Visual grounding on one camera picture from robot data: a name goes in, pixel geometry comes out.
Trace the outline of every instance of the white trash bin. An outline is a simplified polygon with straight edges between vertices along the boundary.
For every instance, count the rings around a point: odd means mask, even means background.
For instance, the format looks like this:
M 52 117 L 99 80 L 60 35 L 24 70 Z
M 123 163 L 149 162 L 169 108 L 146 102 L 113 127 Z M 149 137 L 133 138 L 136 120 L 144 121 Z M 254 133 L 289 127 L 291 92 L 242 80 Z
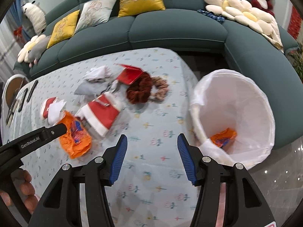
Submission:
M 265 93 L 253 80 L 227 69 L 204 76 L 191 97 L 190 113 L 203 155 L 220 164 L 242 163 L 248 170 L 271 153 L 275 119 Z M 227 151 L 209 139 L 227 128 L 237 132 Z

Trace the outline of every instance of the silver bolt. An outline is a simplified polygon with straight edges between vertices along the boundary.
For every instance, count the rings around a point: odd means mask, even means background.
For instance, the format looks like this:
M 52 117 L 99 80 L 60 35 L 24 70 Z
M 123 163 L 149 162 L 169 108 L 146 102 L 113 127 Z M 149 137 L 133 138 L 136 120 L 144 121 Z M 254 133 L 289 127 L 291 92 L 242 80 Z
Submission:
M 211 158 L 209 158 L 208 156 L 204 156 L 202 158 L 202 160 L 205 162 L 205 163 L 209 163 L 211 161 Z
M 239 170 L 242 170 L 244 168 L 244 166 L 241 163 L 237 163 L 236 168 Z
M 96 163 L 102 163 L 103 162 L 103 158 L 102 157 L 97 157 L 97 158 L 95 158 L 95 162 Z
M 69 164 L 64 164 L 64 165 L 62 166 L 62 170 L 63 170 L 63 171 L 67 171 L 70 167 L 71 167 L 71 166 L 70 166 Z

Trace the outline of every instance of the tablecloth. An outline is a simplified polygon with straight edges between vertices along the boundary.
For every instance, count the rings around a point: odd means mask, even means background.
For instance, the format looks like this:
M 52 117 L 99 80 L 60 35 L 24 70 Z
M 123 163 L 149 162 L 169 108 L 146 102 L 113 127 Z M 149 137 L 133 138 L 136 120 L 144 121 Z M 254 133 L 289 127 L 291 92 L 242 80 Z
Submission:
M 199 189 L 187 180 L 177 149 L 177 136 L 184 133 L 190 144 L 194 134 L 190 120 L 189 96 L 197 78 L 186 63 L 173 51 L 149 48 L 119 52 L 84 60 L 55 70 L 38 78 L 31 101 L 16 112 L 9 134 L 4 141 L 20 137 L 42 126 L 49 127 L 40 118 L 42 102 L 50 97 L 67 101 L 66 110 L 75 114 L 85 104 L 74 95 L 85 72 L 92 67 L 109 66 L 114 74 L 122 71 L 119 64 L 138 66 L 151 76 L 168 80 L 169 93 L 162 103 L 148 102 L 131 105 L 126 97 L 126 86 L 115 93 L 123 103 L 123 110 L 104 139 L 92 135 L 92 148 L 84 156 L 70 159 L 60 147 L 59 140 L 43 146 L 22 159 L 24 169 L 32 175 L 36 194 L 41 196 L 60 167 L 87 164 L 105 149 L 116 145 L 121 134 L 128 138 L 128 150 L 120 176 L 106 194 L 116 226 L 189 226 Z M 19 92 L 22 97 L 25 88 Z M 81 185 L 81 216 L 83 227 L 88 226 L 84 185 Z

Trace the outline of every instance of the human hand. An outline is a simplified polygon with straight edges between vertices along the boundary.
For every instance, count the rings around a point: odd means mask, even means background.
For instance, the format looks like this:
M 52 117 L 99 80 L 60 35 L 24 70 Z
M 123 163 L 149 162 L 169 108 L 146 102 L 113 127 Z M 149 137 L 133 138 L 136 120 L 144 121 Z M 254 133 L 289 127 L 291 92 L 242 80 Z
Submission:
M 24 178 L 25 182 L 20 185 L 20 190 L 22 194 L 26 195 L 27 198 L 24 201 L 24 205 L 28 209 L 28 211 L 33 214 L 34 210 L 37 207 L 38 199 L 35 196 L 35 189 L 31 184 L 31 175 L 28 171 L 23 171 L 22 177 Z M 0 191 L 0 196 L 3 199 L 6 206 L 11 206 L 13 201 L 11 200 L 8 193 L 4 191 Z

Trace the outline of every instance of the orange snack bag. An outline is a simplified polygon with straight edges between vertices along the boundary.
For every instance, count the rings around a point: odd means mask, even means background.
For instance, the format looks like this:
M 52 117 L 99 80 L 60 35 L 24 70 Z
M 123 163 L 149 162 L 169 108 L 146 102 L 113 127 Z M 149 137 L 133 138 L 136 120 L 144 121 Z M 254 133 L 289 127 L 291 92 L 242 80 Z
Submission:
M 71 159 L 82 156 L 91 148 L 91 136 L 82 126 L 81 121 L 71 113 L 64 111 L 64 118 L 59 122 L 66 125 L 67 133 L 59 137 L 63 150 Z
M 222 148 L 226 145 L 231 145 L 237 136 L 237 132 L 233 129 L 227 128 L 226 130 L 211 136 L 211 141 L 217 145 L 219 148 Z

